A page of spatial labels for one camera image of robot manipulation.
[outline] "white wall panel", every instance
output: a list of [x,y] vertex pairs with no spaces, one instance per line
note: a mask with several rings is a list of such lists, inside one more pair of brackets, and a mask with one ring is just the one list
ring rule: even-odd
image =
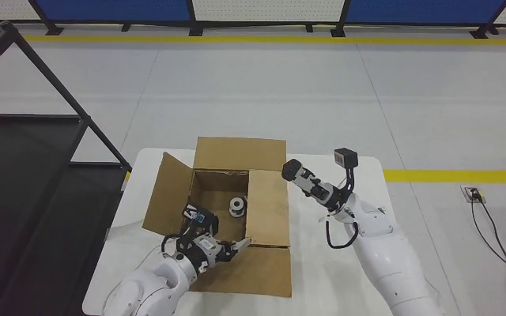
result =
[[337,22],[344,0],[194,0],[197,21]]
[[0,20],[39,20],[27,0],[0,0]]
[[494,23],[506,24],[506,10],[504,10],[503,13],[501,13],[500,16],[497,17],[497,20]]

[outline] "blue wall panel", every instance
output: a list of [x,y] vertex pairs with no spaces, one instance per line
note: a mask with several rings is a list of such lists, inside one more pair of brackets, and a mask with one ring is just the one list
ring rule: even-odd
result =
[[189,21],[186,0],[38,0],[51,20]]
[[352,0],[348,22],[485,23],[503,0]]

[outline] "black shelf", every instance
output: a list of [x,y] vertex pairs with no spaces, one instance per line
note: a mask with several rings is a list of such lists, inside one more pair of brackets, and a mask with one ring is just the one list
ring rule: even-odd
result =
[[0,115],[0,294],[86,127],[78,115]]
[[[15,43],[76,115],[0,115],[0,315],[82,315],[130,164],[12,23]],[[70,162],[87,128],[119,163]]]
[[82,314],[126,173],[114,163],[68,166],[0,301],[0,314]]

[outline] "cardboard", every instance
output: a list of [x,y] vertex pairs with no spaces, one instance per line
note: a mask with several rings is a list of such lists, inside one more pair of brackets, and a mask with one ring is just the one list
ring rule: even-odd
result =
[[143,228],[160,235],[179,233],[193,170],[164,152]]
[[199,137],[193,168],[281,171],[285,162],[286,141]]
[[263,246],[290,246],[288,183],[281,172],[250,171],[246,236]]
[[190,290],[291,297],[291,284],[289,249],[249,247],[203,273]]
[[[200,137],[193,169],[164,153],[143,228],[179,233],[190,202],[218,216],[217,239],[252,238],[231,262],[199,276],[192,290],[291,296],[285,149],[285,141]],[[230,216],[230,200],[245,195],[246,216]]]

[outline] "yellow stripe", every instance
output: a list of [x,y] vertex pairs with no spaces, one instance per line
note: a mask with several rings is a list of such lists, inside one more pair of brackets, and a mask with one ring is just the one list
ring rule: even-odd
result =
[[506,39],[409,39],[310,36],[34,36],[26,40],[64,43],[307,43],[307,44],[378,44],[378,45],[471,45],[504,46]]
[[506,183],[506,170],[383,170],[387,182]]

